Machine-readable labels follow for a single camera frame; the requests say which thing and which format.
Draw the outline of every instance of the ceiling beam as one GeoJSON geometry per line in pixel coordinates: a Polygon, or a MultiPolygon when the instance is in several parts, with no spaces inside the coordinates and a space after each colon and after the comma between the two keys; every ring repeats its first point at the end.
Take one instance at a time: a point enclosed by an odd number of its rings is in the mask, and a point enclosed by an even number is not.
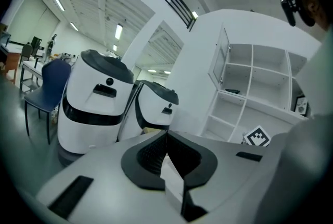
{"type": "Polygon", "coordinates": [[[106,0],[98,0],[100,35],[101,35],[101,40],[104,42],[104,45],[106,46],[105,3],[106,0]]]}
{"type": "Polygon", "coordinates": [[[77,25],[77,27],[80,28],[80,31],[85,34],[87,30],[85,26],[82,25],[79,16],[76,14],[71,0],[61,0],[61,2],[66,6],[65,12],[63,14],[67,17],[67,20],[77,25]]]}

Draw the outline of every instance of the chair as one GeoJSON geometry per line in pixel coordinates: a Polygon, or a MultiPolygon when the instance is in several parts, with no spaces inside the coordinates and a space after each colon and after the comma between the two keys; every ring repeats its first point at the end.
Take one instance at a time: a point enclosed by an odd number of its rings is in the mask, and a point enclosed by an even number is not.
{"type": "Polygon", "coordinates": [[[22,57],[26,57],[29,60],[31,54],[32,54],[32,46],[30,44],[26,44],[25,46],[23,46],[19,66],[21,66],[22,57]]]}
{"type": "Polygon", "coordinates": [[[60,59],[55,59],[42,68],[43,85],[24,97],[25,126],[28,136],[30,135],[27,105],[30,104],[38,109],[39,118],[41,118],[41,111],[46,112],[47,141],[50,144],[49,114],[60,104],[70,72],[71,66],[60,59]]]}

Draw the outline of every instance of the shelf compartment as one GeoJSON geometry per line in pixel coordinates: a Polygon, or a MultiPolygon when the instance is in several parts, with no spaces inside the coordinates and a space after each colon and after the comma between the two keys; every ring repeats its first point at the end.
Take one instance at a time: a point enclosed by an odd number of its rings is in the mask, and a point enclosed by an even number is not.
{"type": "Polygon", "coordinates": [[[211,116],[208,117],[206,128],[202,134],[203,137],[209,138],[218,141],[226,142],[231,136],[234,127],[230,124],[226,124],[220,121],[217,121],[211,116]]]}
{"type": "Polygon", "coordinates": [[[251,66],[252,45],[251,44],[230,44],[229,63],[251,66]]]}
{"type": "Polygon", "coordinates": [[[274,107],[268,104],[263,104],[255,99],[248,98],[246,101],[246,107],[263,112],[265,115],[272,116],[280,119],[283,122],[287,122],[291,125],[296,125],[305,118],[291,111],[283,110],[278,107],[274,107]]]}
{"type": "MultiPolygon", "coordinates": [[[[294,114],[299,115],[298,113],[295,113],[295,106],[297,102],[297,97],[302,96],[303,91],[301,90],[300,86],[297,83],[297,80],[295,78],[292,78],[292,89],[291,89],[291,104],[290,104],[290,111],[292,111],[294,114]]],[[[306,115],[301,117],[308,118],[311,116],[311,107],[308,104],[308,109],[306,111],[306,115]]]]}
{"type": "Polygon", "coordinates": [[[269,46],[253,46],[253,66],[289,75],[286,51],[269,46]]]}
{"type": "Polygon", "coordinates": [[[236,124],[245,100],[239,96],[218,92],[212,116],[236,124]]]}
{"type": "Polygon", "coordinates": [[[226,64],[223,75],[222,89],[240,90],[240,95],[246,96],[251,67],[235,64],[226,64]]]}
{"type": "Polygon", "coordinates": [[[290,68],[291,68],[291,75],[295,77],[298,72],[304,67],[304,65],[307,62],[307,59],[303,56],[296,55],[293,53],[289,54],[289,60],[290,60],[290,68]]]}
{"type": "Polygon", "coordinates": [[[291,123],[267,114],[267,112],[254,109],[248,105],[250,104],[246,104],[242,117],[237,126],[237,130],[233,134],[232,139],[234,140],[239,141],[242,139],[243,132],[249,132],[256,128],[258,125],[262,126],[262,128],[268,133],[270,137],[280,133],[288,132],[293,127],[291,123]]]}
{"type": "Polygon", "coordinates": [[[288,110],[289,77],[272,70],[254,67],[249,97],[288,110]]]}

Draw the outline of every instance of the black slot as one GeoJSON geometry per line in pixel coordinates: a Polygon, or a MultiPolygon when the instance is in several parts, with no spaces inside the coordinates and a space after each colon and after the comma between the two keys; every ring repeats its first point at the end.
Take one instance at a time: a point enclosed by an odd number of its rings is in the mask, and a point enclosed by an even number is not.
{"type": "Polygon", "coordinates": [[[93,93],[99,94],[99,95],[103,95],[106,97],[111,97],[114,98],[117,96],[117,91],[111,87],[107,87],[105,85],[102,84],[98,84],[95,86],[93,93]]]}
{"type": "Polygon", "coordinates": [[[262,158],[262,155],[250,154],[250,153],[246,153],[246,152],[239,152],[236,154],[236,156],[239,156],[241,158],[245,158],[248,160],[256,161],[256,162],[260,162],[260,160],[262,158]]]}
{"type": "Polygon", "coordinates": [[[171,115],[172,114],[172,109],[165,107],[162,111],[162,114],[171,115]]]}
{"type": "Polygon", "coordinates": [[[78,176],[48,207],[53,213],[67,219],[94,179],[78,176]]]}

